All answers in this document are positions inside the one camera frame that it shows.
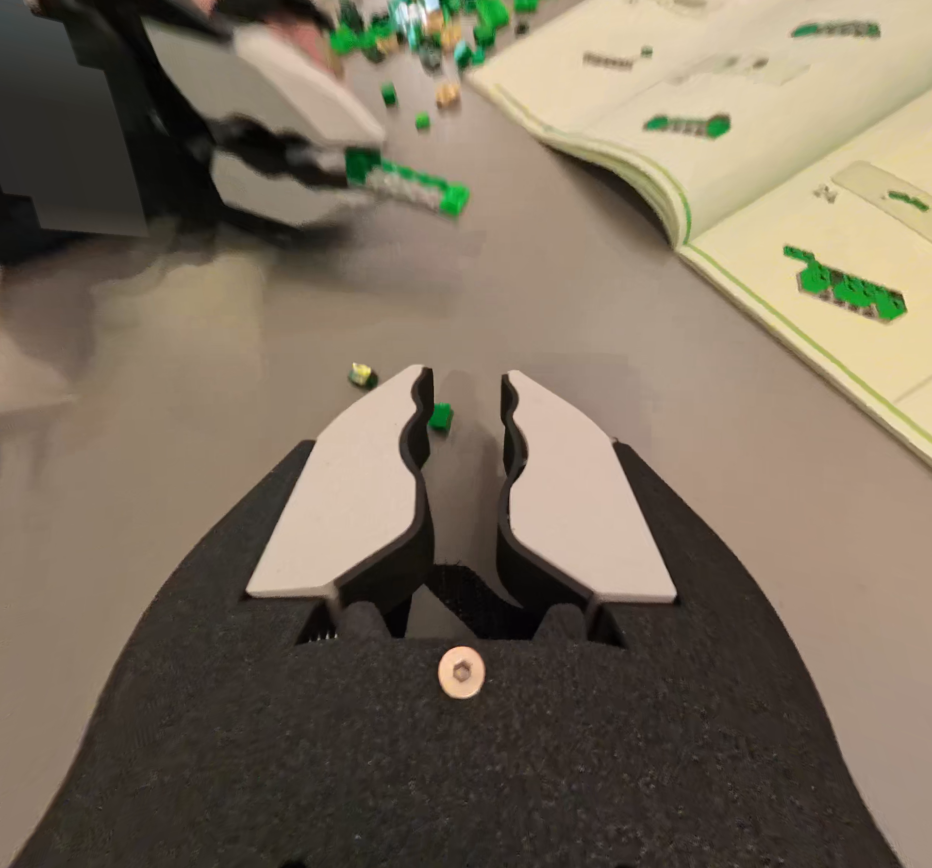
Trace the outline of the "green and grey brick assembly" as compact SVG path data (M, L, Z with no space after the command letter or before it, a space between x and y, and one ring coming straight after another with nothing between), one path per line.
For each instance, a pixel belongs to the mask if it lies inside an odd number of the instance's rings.
M345 169L352 187L450 219L459 218L471 199L466 185L393 163L384 159L378 150L346 150Z

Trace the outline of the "pale instruction booklet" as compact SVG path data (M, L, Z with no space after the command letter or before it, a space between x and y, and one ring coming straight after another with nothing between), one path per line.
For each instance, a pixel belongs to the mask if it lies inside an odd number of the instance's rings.
M585 0L469 81L930 463L931 0Z

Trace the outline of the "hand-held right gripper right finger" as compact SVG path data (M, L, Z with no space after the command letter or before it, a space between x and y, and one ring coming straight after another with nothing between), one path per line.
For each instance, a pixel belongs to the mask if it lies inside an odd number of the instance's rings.
M587 633L612 607L676 607L618 440L521 371L501 377L499 414L498 576L507 593L538 621L570 606Z

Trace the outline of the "grey desk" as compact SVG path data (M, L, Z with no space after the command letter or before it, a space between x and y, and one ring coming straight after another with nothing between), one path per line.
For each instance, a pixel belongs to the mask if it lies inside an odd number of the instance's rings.
M356 394L420 363L454 408L425 468L439 560L495 578L499 377L519 369L631 444L757 580L904 862L930 865L930 469L673 256L621 183L464 89L425 136L408 56L346 65L391 157L472 190L306 244L86 242L2 278L16 362L69 384L2 421L2 864L58 790L167 576Z

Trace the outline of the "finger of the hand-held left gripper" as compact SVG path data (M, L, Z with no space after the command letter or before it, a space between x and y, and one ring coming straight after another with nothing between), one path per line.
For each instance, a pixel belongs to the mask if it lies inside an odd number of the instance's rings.
M309 230L347 222L378 199L349 185L343 148L286 148L283 163L262 168L224 149L212 153L210 173L230 210L282 226Z
M356 95L270 28L242 27L222 39L157 20L142 24L159 66L208 125L211 142L194 150L202 161L213 157L216 135L239 121L324 152L384 148L386 129Z

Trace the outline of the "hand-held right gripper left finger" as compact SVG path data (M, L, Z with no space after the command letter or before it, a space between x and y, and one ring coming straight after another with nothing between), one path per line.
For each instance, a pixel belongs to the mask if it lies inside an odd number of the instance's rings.
M414 364L332 420L251 573L249 598L317 599L333 620L370 603L393 637L407 634L434 565L423 476L433 409L433 370Z

